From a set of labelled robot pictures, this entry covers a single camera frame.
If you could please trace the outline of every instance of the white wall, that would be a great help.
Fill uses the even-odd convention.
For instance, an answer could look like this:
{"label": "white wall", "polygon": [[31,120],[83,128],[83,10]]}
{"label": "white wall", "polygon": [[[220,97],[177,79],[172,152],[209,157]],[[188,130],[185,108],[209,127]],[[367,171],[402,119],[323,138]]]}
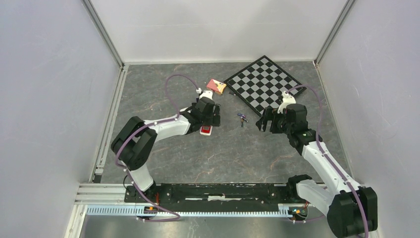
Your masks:
{"label": "white wall", "polygon": [[126,62],[313,60],[345,0],[92,0]]}
{"label": "white wall", "polygon": [[420,1],[360,0],[320,63],[355,177],[384,237],[418,237]]}
{"label": "white wall", "polygon": [[81,1],[0,5],[0,237],[63,237],[118,67]]}

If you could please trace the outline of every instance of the metal strip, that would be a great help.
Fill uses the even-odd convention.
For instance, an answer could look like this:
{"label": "metal strip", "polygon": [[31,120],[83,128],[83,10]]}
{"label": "metal strip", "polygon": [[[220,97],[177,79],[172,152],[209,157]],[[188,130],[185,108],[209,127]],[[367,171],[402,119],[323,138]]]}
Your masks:
{"label": "metal strip", "polygon": [[334,40],[335,36],[337,35],[338,30],[340,30],[341,25],[343,24],[344,20],[346,19],[350,9],[353,7],[353,4],[356,0],[347,0],[346,4],[344,5],[343,9],[340,12],[340,15],[338,15],[337,20],[334,23],[334,26],[332,27],[331,31],[328,34],[327,39],[325,40],[324,44],[321,47],[321,50],[319,51],[317,57],[315,58],[315,64],[319,64],[322,60],[322,58],[325,55],[325,52],[328,50],[329,46],[331,45],[331,42]]}
{"label": "metal strip", "polygon": [[[86,215],[99,216],[171,216],[167,212],[145,213],[150,205],[89,205]],[[278,212],[176,212],[181,217],[292,217],[289,207],[278,206]]]}
{"label": "metal strip", "polygon": [[86,10],[88,11],[93,23],[95,24],[96,28],[99,31],[99,34],[102,36],[102,39],[105,41],[106,46],[111,51],[112,57],[114,57],[115,62],[121,68],[124,67],[124,61],[118,54],[115,45],[112,43],[111,38],[109,37],[108,32],[106,32],[104,25],[102,24],[101,19],[98,16],[93,4],[90,0],[82,0],[83,5],[85,6]]}
{"label": "metal strip", "polygon": [[124,203],[122,184],[85,183],[79,186],[74,204],[117,205]]}
{"label": "metal strip", "polygon": [[[313,61],[314,58],[296,58],[296,59],[284,59],[284,58],[272,58],[274,62],[301,62],[301,61]],[[239,63],[249,62],[252,63],[255,58],[252,59],[219,59],[219,60],[173,60],[173,61],[129,61],[125,62],[125,65],[145,65],[145,64],[182,64],[182,63]]]}
{"label": "metal strip", "polygon": [[118,107],[121,101],[122,91],[124,89],[128,67],[129,65],[125,66],[119,75],[118,82],[114,91],[114,96],[112,98],[111,106],[109,108],[108,117],[106,119],[104,133],[102,134],[101,143],[96,155],[95,167],[93,168],[90,181],[93,181],[95,176],[100,176],[104,172],[106,155],[111,143],[112,131],[115,125],[115,119],[117,117]]}
{"label": "metal strip", "polygon": [[70,220],[64,235],[65,238],[79,238],[87,210],[88,206],[86,205],[73,206],[73,211],[71,212]]}

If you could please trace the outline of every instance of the checkered board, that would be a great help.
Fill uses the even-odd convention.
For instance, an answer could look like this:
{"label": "checkered board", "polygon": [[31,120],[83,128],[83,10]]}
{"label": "checkered board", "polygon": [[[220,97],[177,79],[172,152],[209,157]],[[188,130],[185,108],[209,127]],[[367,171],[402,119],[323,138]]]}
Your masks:
{"label": "checkered board", "polygon": [[[301,83],[276,65],[267,56],[263,56],[251,63],[243,70],[225,80],[226,85],[242,99],[259,116],[264,108],[271,106],[278,108],[278,96],[282,91],[291,89]],[[306,88],[290,91],[297,96]]]}

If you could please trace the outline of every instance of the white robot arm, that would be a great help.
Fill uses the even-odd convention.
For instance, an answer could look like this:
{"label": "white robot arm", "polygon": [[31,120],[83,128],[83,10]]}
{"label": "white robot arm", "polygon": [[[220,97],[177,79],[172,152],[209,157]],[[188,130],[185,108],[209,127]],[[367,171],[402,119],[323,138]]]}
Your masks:
{"label": "white robot arm", "polygon": [[[287,186],[292,199],[304,199],[321,211],[337,237],[360,234],[364,231],[362,204],[369,231],[377,229],[377,196],[371,187],[362,187],[337,163],[322,138],[308,128],[307,109],[297,104],[294,97],[283,92],[278,109],[268,107],[256,123],[265,131],[271,121],[270,132],[284,133],[289,143],[307,160],[319,174],[326,188],[319,186],[308,175],[289,178]],[[355,198],[350,186],[355,190]]]}
{"label": "white robot arm", "polygon": [[128,169],[133,182],[141,191],[147,190],[154,183],[146,165],[154,143],[197,130],[200,130],[200,134],[210,135],[213,126],[220,126],[220,107],[214,103],[212,96],[212,91],[204,91],[197,102],[182,109],[179,116],[174,115],[158,120],[141,120],[138,117],[132,117],[112,142],[111,149],[116,154],[123,142],[134,131],[148,125],[136,136],[140,136],[140,139],[137,142],[131,140],[119,156],[120,162]]}

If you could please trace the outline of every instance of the gray floor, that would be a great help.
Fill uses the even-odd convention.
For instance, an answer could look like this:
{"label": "gray floor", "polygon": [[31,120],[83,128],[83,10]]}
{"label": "gray floor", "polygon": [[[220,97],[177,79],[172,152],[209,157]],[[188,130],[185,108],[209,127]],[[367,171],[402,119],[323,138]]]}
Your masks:
{"label": "gray floor", "polygon": [[[187,74],[204,89],[211,78],[224,81],[248,64],[131,65],[112,138],[132,116],[160,119],[175,114],[164,95],[164,81],[172,73]],[[278,64],[301,83],[312,85],[322,97],[324,118],[321,136],[331,154],[349,172],[314,65],[312,62]],[[183,78],[174,78],[168,90],[180,108],[190,106],[197,95],[194,86]],[[225,92],[221,96],[215,94],[213,99],[221,105],[221,127],[213,128],[211,136],[196,132],[168,138],[154,145],[147,165],[157,183],[287,182],[289,177],[299,174],[308,174],[321,181],[312,166],[289,145],[284,134],[259,132],[255,126],[259,117],[238,97]],[[306,90],[296,99],[308,108],[310,127],[316,129],[319,108],[315,96]],[[249,123],[245,127],[240,127],[237,113],[247,115]],[[102,183],[122,183],[125,173],[114,165],[114,157],[109,151]]]}

